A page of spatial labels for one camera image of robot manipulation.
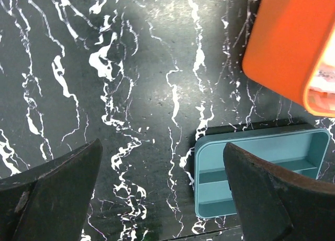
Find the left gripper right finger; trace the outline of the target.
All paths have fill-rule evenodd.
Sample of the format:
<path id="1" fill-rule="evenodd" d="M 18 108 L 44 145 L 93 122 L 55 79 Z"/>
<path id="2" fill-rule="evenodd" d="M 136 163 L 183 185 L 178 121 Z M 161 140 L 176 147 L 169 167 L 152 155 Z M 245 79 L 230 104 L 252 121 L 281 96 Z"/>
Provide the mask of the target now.
<path id="1" fill-rule="evenodd" d="M 224 163 L 244 240 L 334 240 L 334 184 L 256 165 L 234 145 Z"/>

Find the teal divided tray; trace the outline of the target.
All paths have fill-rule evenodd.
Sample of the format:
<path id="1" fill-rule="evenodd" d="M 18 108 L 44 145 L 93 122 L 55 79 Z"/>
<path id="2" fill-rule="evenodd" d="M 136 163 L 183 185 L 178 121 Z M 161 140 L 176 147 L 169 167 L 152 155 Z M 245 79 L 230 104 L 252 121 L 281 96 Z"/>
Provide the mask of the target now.
<path id="1" fill-rule="evenodd" d="M 308 124 L 221 133 L 201 137 L 195 144 L 195 214 L 215 218 L 236 214 L 224 163 L 224 149 L 234 145 L 256 165 L 277 166 L 316 179 L 330 134 Z"/>

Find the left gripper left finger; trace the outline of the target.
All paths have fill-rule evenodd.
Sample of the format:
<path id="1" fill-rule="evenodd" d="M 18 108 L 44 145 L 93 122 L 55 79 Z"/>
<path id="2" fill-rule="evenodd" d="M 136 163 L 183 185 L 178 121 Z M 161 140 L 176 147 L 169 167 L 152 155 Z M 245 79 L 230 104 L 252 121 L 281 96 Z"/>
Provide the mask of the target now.
<path id="1" fill-rule="evenodd" d="M 1 240 L 79 240 L 101 160 L 96 139 L 1 179 Z"/>

